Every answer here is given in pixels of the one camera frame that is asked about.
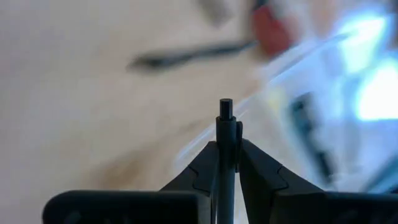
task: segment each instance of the bright light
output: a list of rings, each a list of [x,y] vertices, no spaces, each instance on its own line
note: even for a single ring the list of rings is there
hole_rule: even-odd
[[[343,33],[352,33],[340,45],[349,73],[359,72],[370,64],[385,27],[385,18],[370,17],[357,19],[342,28]]]
[[[398,63],[381,62],[358,93],[357,115],[362,120],[398,119]]]

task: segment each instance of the cylindrical pin tip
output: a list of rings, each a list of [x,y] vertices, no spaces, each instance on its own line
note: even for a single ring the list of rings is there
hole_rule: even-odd
[[[220,99],[220,119],[231,120],[233,116],[232,99]]]

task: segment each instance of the blurry background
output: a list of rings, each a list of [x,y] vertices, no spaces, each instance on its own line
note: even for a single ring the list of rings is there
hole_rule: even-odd
[[[272,1],[294,43],[282,54],[259,57],[253,47],[165,70],[126,68],[153,50],[252,36],[254,3],[220,4],[227,16],[215,26],[198,1],[0,1],[3,223],[40,223],[46,201],[65,190],[161,188],[213,139],[224,97],[245,138],[314,184],[398,184],[397,3]],[[333,187],[291,122],[289,105],[306,93]]]

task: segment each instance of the metal rod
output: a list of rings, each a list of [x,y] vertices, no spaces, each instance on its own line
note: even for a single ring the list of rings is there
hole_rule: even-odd
[[[233,224],[235,188],[236,118],[231,99],[220,100],[216,118],[216,140],[220,150],[217,223]]]

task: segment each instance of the red object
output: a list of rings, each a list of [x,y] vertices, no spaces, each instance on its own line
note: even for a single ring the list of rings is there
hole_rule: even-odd
[[[267,5],[254,11],[253,26],[261,49],[267,56],[276,57],[293,44],[283,23],[273,16],[272,9]]]

